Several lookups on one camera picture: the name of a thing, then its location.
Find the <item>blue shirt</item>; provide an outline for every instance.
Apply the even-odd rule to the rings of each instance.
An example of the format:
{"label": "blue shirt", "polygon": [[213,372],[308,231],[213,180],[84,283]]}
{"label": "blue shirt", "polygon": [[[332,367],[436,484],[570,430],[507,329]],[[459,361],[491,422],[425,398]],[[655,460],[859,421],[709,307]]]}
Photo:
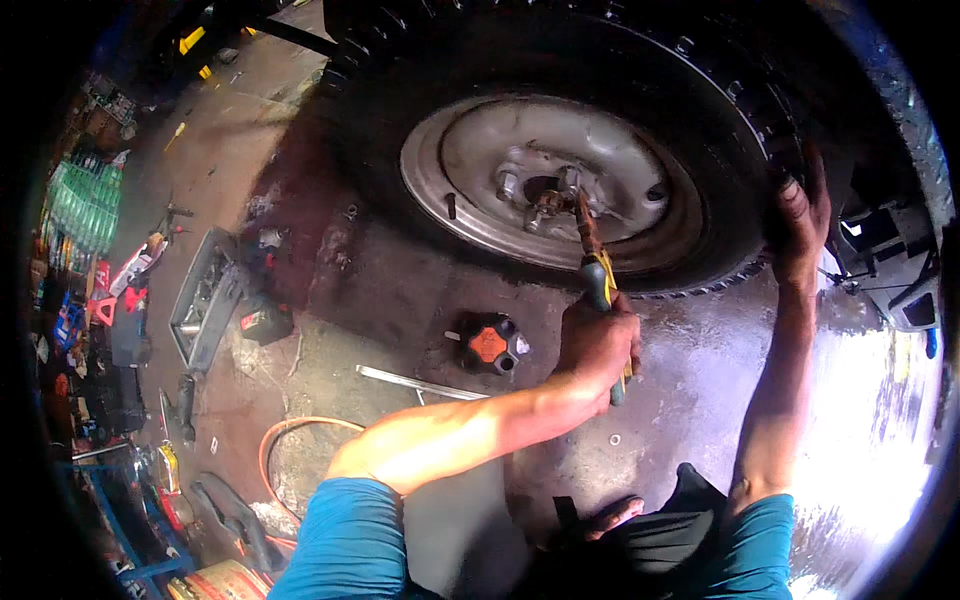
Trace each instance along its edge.
{"label": "blue shirt", "polygon": [[[372,479],[323,481],[310,498],[297,550],[268,600],[439,598],[410,581],[400,496]],[[702,598],[790,598],[786,580],[793,497],[747,507],[704,572]]]}

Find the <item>wheel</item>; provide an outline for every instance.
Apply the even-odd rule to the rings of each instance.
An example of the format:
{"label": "wheel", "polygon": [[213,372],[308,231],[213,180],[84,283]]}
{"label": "wheel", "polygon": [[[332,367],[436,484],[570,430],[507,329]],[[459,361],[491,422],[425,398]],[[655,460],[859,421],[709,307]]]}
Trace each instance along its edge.
{"label": "wheel", "polygon": [[575,219],[543,203],[575,169],[622,289],[705,293],[762,268],[771,171],[797,170],[799,143],[769,77],[708,26],[525,2],[370,13],[322,85],[361,192],[418,235],[577,285]]}

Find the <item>orange label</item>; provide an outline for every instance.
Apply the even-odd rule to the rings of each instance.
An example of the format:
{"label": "orange label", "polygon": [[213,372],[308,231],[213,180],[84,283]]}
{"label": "orange label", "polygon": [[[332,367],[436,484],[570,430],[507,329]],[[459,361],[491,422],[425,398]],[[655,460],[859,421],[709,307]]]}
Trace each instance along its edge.
{"label": "orange label", "polygon": [[480,360],[491,363],[507,351],[507,341],[501,338],[493,327],[484,327],[470,340],[470,349],[477,353]]}

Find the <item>concrete floor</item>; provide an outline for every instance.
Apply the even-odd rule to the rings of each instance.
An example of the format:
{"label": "concrete floor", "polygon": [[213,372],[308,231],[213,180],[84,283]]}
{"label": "concrete floor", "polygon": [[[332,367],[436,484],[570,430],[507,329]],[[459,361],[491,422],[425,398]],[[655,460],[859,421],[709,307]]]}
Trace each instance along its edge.
{"label": "concrete floor", "polygon": [[[319,2],[280,18],[323,30]],[[268,36],[240,50],[236,63],[188,89],[172,114],[142,128],[124,178],[112,262],[122,262],[156,224],[171,188],[177,204],[196,212],[185,224],[194,232],[178,238],[151,281],[148,332],[155,353],[142,370],[141,389],[156,415],[157,388],[174,396],[181,370],[165,322],[203,232],[213,225],[248,235],[289,229],[275,295],[294,308],[297,329],[261,348],[240,338],[232,324],[199,381],[196,445],[185,448],[175,439],[184,482],[200,470],[219,473],[269,527],[289,535],[295,526],[271,505],[257,474],[257,447],[269,426],[301,415],[368,425],[418,402],[411,390],[358,375],[357,364],[485,394],[536,384],[553,367],[561,313],[575,297],[509,283],[384,222],[338,176],[324,143],[324,105],[309,99],[309,86],[325,59]],[[187,124],[184,134],[163,152],[180,122]],[[354,218],[347,214],[351,204],[359,208]],[[261,212],[263,206],[269,209]],[[673,490],[682,461],[725,490],[740,421],[770,343],[775,300],[775,284],[764,273],[722,294],[636,302],[642,380],[629,388],[625,405],[508,457],[502,468],[487,467],[487,481],[499,486],[502,478],[519,531],[537,541],[555,527],[555,495],[572,496],[581,515],[625,493],[642,494],[648,510],[656,510]],[[512,377],[456,366],[453,343],[443,333],[464,310],[505,312],[518,323],[533,352]],[[795,493],[791,589],[798,598],[855,589],[909,518],[928,473],[924,453],[938,380],[937,361],[925,358],[921,336],[883,328],[866,301],[833,290],[824,299],[815,360]],[[621,437],[618,445],[610,443],[613,434]],[[302,512],[348,437],[311,426],[280,440],[271,471],[291,508]],[[152,419],[139,441],[159,439],[158,419]],[[456,493],[458,481],[442,483],[443,493]],[[494,491],[494,500],[498,495]],[[423,515],[417,502],[409,499],[408,513]],[[199,516],[202,562],[231,556],[211,516]],[[408,515],[408,535],[415,537],[411,524]],[[470,531],[464,543],[480,535]],[[446,557],[447,566],[455,571],[457,560]],[[427,572],[420,558],[411,558],[411,569],[428,587],[454,589],[448,575]]]}

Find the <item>cable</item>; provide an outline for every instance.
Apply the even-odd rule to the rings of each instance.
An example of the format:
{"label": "cable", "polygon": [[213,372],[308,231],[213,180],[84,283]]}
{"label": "cable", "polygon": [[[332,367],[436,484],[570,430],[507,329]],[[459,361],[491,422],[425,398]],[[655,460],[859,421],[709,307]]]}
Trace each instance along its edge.
{"label": "cable", "polygon": [[[348,429],[354,431],[363,431],[364,427],[356,423],[351,423],[348,420],[334,419],[331,417],[295,417],[293,419],[282,420],[281,422],[275,424],[270,429],[267,430],[267,433],[263,434],[263,440],[260,441],[260,450],[257,452],[257,460],[260,465],[260,479],[263,480],[263,485],[266,486],[267,492],[270,493],[270,497],[290,516],[298,525],[302,522],[302,519],[295,515],[293,511],[283,503],[283,500],[276,495],[274,487],[270,485],[270,477],[267,476],[267,465],[270,462],[270,451],[274,447],[276,438],[279,437],[279,434],[283,430],[290,427],[298,427],[300,425],[306,425],[307,423],[329,423],[331,425],[341,425]],[[297,547],[297,542],[295,540],[288,540],[286,538],[275,538],[274,536],[267,536],[267,540],[272,541],[273,543],[282,546],[284,548],[293,549]]]}

